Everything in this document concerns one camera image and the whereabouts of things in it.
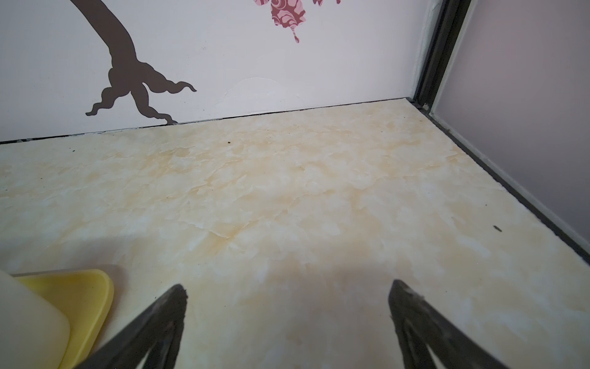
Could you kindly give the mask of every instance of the black metal frame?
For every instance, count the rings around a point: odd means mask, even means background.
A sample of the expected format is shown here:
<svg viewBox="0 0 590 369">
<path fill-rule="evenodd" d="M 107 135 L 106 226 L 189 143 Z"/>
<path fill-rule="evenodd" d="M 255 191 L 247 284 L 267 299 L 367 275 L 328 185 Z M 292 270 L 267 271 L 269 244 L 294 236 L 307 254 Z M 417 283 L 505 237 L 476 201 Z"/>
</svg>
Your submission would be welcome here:
<svg viewBox="0 0 590 369">
<path fill-rule="evenodd" d="M 389 309 L 406 369 L 436 369 L 428 347 L 447 368 L 507 369 L 399 279 L 391 286 Z"/>
<path fill-rule="evenodd" d="M 172 369 L 181 345 L 186 291 L 172 286 L 76 369 Z"/>
<path fill-rule="evenodd" d="M 443 80 L 471 0 L 443 0 L 414 100 L 430 110 Z"/>
</svg>

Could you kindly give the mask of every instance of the marble countertop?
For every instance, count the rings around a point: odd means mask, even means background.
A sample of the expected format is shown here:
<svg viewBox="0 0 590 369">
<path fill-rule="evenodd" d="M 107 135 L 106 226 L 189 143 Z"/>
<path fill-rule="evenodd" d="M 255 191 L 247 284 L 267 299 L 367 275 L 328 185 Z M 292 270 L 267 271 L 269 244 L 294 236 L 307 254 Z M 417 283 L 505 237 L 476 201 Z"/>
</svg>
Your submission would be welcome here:
<svg viewBox="0 0 590 369">
<path fill-rule="evenodd" d="M 181 283 L 178 368 L 402 368 L 400 278 L 512 368 L 590 363 L 590 267 L 406 100 L 11 143 L 0 171 L 0 269 L 107 272 L 99 344 Z"/>
</svg>

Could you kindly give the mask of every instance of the pink flower decal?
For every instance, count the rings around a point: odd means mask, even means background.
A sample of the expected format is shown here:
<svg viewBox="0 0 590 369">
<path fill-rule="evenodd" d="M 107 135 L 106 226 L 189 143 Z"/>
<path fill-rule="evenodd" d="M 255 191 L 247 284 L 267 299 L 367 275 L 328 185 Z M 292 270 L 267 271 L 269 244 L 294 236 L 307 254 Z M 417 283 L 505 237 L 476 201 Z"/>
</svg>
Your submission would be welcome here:
<svg viewBox="0 0 590 369">
<path fill-rule="evenodd" d="M 268 1 L 254 0 L 258 5 L 264 5 Z M 321 6 L 323 1 L 313 0 L 313 3 Z M 305 18 L 303 17 L 305 10 L 303 10 L 301 0 L 270 0 L 270 12 L 273 16 L 274 24 L 282 25 L 283 28 L 291 28 L 295 42 L 299 43 L 299 38 L 295 34 L 295 27 L 305 22 Z"/>
</svg>

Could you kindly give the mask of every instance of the white cylindrical object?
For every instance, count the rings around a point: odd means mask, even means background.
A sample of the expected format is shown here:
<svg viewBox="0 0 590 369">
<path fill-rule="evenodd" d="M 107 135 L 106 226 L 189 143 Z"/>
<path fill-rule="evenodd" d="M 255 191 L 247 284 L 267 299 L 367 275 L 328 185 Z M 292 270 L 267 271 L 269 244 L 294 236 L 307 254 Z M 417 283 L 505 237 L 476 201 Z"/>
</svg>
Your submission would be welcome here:
<svg viewBox="0 0 590 369">
<path fill-rule="evenodd" d="M 65 315 L 0 270 L 0 367 L 57 369 L 69 339 Z"/>
</svg>

